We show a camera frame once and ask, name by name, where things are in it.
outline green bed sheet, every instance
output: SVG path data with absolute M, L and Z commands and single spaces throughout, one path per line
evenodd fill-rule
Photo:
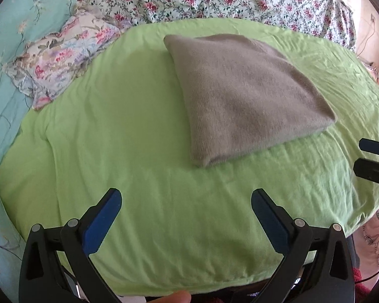
M 193 166 L 163 38 L 217 33 L 280 50 L 322 92 L 337 123 L 218 166 Z M 55 102 L 27 114 L 0 166 L 0 197 L 26 239 L 33 224 L 63 225 L 118 188 L 122 210 L 91 256 L 110 287 L 124 295 L 208 292 L 268 278 L 281 260 L 252 212 L 256 188 L 292 217 L 312 226 L 338 222 L 346 235 L 379 208 L 379 185 L 352 171 L 364 156 L 362 137 L 379 140 L 379 87 L 341 46 L 247 20 L 141 25 Z

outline gray towel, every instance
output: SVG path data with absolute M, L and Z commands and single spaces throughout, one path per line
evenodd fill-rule
M 232 34 L 167 35 L 191 128 L 191 158 L 207 166 L 326 129 L 336 115 L 276 49 Z

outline screw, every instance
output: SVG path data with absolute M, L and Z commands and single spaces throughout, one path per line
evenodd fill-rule
M 79 220 L 77 220 L 76 218 L 73 218 L 67 222 L 67 225 L 71 228 L 77 226 L 77 224 L 79 224 Z
M 41 225 L 40 224 L 34 224 L 31 228 L 31 230 L 33 232 L 37 232 L 39 229 L 41 229 Z
M 336 230 L 336 231 L 341 231 L 342 230 L 341 226 L 338 223 L 333 224 L 333 229 Z
M 300 228 L 302 228 L 303 226 L 305 226 L 306 222 L 304 222 L 301 218 L 297 218 L 297 219 L 295 220 L 295 224 L 296 224 L 297 226 L 299 226 Z

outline pillow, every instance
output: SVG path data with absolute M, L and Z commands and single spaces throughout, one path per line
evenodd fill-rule
M 191 128 L 191 157 L 207 166 L 322 131 L 336 116 L 278 50 L 241 35 L 167 35 Z
M 91 60 L 120 36 L 120 29 L 99 10 L 78 4 L 59 33 L 30 44 L 7 67 L 14 85 L 33 97 L 32 108 L 41 109 L 63 93 L 73 79 L 84 74 Z
M 31 99 L 5 73 L 29 41 L 57 32 L 71 16 L 76 0 L 3 0 L 0 4 L 0 162 L 18 133 Z

